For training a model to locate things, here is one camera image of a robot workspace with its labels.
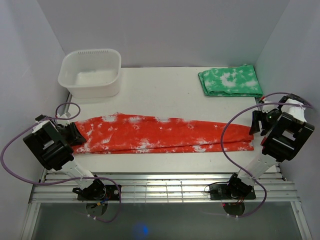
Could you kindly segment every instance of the white table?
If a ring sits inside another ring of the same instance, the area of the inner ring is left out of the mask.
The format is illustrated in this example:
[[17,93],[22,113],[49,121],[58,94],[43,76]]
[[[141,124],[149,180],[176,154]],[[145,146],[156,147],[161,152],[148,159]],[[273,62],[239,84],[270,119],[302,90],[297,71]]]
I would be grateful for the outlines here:
[[[121,90],[113,97],[75,98],[81,107],[74,119],[111,115],[116,112],[146,116],[185,118],[227,123],[235,114],[256,101],[253,97],[207,97],[198,73],[208,67],[123,68]],[[74,115],[77,107],[71,105]],[[251,126],[252,111],[234,123]],[[229,152],[241,166],[246,166],[261,151],[262,138],[256,134],[254,151]],[[77,154],[76,160],[95,173],[231,173],[239,169],[222,152],[151,153],[151,154]],[[271,167],[268,172],[276,172]]]

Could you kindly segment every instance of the orange tie-dye fabric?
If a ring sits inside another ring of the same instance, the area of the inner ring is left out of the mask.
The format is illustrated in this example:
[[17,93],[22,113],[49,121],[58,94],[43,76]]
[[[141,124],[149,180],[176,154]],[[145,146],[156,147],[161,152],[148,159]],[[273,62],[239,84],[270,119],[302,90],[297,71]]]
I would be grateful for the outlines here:
[[[225,123],[116,113],[75,122],[87,140],[74,153],[142,154],[221,152]],[[226,151],[252,151],[248,126],[231,124]]]

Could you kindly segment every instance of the green cloth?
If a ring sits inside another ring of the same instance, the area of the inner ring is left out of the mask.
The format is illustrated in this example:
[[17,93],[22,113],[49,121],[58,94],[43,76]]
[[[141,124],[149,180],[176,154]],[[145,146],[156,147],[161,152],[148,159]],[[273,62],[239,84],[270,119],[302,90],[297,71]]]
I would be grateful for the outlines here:
[[211,68],[198,73],[206,96],[223,97],[261,97],[260,88],[254,67]]

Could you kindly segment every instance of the blue light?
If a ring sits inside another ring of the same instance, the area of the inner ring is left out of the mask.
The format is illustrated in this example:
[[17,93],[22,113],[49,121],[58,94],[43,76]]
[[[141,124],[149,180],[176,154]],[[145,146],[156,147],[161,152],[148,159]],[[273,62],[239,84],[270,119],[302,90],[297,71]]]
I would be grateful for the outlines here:
[[149,233],[149,229],[146,225],[143,226],[143,233],[145,236],[148,235],[148,233]]
[[144,240],[149,234],[149,228],[143,223],[137,223],[133,225],[132,231],[133,236],[136,240]]

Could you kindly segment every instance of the gray wall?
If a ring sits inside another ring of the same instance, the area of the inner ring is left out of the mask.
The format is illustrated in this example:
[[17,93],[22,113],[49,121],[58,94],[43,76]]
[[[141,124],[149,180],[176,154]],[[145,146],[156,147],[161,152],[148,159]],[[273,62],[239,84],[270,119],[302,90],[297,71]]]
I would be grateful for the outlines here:
[[[57,77],[65,56],[36,0],[0,1],[0,149],[66,100]],[[38,180],[42,166],[22,139],[5,153],[7,165]],[[0,239],[19,239],[32,186],[0,167]]]
[[289,0],[38,0],[66,54],[111,48],[124,67],[254,64]]
[[255,66],[265,93],[292,92],[308,99],[315,110],[306,119],[315,132],[299,154],[281,165],[294,180],[314,239],[320,239],[320,2],[291,0]]

